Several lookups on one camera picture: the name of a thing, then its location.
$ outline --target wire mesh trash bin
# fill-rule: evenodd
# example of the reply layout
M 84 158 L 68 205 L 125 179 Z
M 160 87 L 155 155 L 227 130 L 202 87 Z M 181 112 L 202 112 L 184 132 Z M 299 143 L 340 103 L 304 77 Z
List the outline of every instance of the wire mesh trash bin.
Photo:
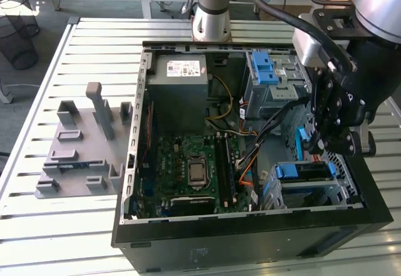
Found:
M 17 29 L 24 28 L 20 16 L 10 21 L 7 16 L 0 17 L 0 51 L 14 69 L 27 69 L 38 62 L 38 54 L 29 38 L 24 38 Z
M 4 11 L 10 22 L 14 22 L 16 16 L 20 16 L 23 20 L 23 27 L 17 28 L 23 37 L 32 38 L 39 33 L 39 26 L 31 3 L 28 0 L 2 0 L 0 8 Z

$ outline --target motherboard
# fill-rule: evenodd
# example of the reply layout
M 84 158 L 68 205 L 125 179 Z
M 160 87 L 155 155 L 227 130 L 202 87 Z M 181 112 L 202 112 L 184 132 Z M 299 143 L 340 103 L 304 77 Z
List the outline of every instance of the motherboard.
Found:
M 146 216 L 246 212 L 246 191 L 236 188 L 237 136 L 160 136 L 156 177 L 143 184 Z

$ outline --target green motherboard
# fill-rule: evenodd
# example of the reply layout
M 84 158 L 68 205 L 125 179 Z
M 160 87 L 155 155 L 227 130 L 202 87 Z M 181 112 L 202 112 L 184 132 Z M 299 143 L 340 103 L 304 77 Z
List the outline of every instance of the green motherboard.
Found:
M 222 206 L 220 203 L 221 182 L 218 178 L 214 138 L 215 136 L 158 138 L 154 200 L 167 202 L 177 197 L 212 197 L 216 199 L 214 213 L 247 211 L 246 190 L 242 190 L 241 193 L 236 192 L 236 202 L 231 206 Z M 240 157 L 237 136 L 228 136 L 226 140 L 230 146 L 228 156 L 234 163 Z M 197 185 L 197 180 L 205 181 Z M 163 217 L 163 211 L 158 207 L 157 203 L 148 204 L 147 216 Z

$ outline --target ram slot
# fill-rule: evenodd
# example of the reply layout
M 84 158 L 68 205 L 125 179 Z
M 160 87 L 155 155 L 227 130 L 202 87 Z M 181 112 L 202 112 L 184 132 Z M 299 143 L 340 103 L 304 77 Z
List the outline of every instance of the ram slot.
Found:
M 231 153 L 232 153 L 232 148 L 230 145 L 229 140 L 227 139 L 227 135 L 225 136 L 224 139 L 226 142 L 226 153 L 227 153 L 227 169 L 228 169 L 228 182 L 230 185 L 230 193 L 231 193 L 231 201 L 235 204 L 237 203 L 237 199 L 236 199 L 236 183 L 234 180 L 234 163 L 232 162 L 232 158 L 231 158 Z
M 219 184 L 219 199 L 221 207 L 232 206 L 231 182 L 227 158 L 226 139 L 221 136 L 214 138 L 216 155 L 217 181 Z

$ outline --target blue plastic latch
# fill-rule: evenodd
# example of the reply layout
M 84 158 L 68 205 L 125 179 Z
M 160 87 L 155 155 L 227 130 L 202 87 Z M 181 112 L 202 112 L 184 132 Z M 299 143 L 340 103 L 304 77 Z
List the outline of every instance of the blue plastic latch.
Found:
M 310 141 L 310 137 L 306 134 L 306 131 L 303 127 L 298 127 L 295 130 L 295 147 L 296 147 L 296 156 L 299 161 L 303 160 L 303 150 L 302 150 L 302 141 Z
M 263 189 L 263 195 L 264 196 L 268 192 L 269 188 L 270 188 L 270 182 L 267 182 L 266 185 L 264 186 L 264 189 Z
M 283 173 L 281 172 L 281 169 L 279 166 L 276 166 L 276 174 L 277 174 L 277 178 L 282 178 L 283 177 Z
M 283 171 L 283 178 L 298 178 L 298 171 L 294 163 L 282 163 L 280 168 Z
M 333 177 L 336 177 L 337 175 L 337 169 L 335 164 L 332 161 L 329 161 L 328 163 L 328 169 L 330 170 L 330 173 Z
M 270 59 L 267 52 L 252 52 L 252 57 L 253 67 L 259 84 L 278 84 L 280 82 L 274 72 L 274 62 Z

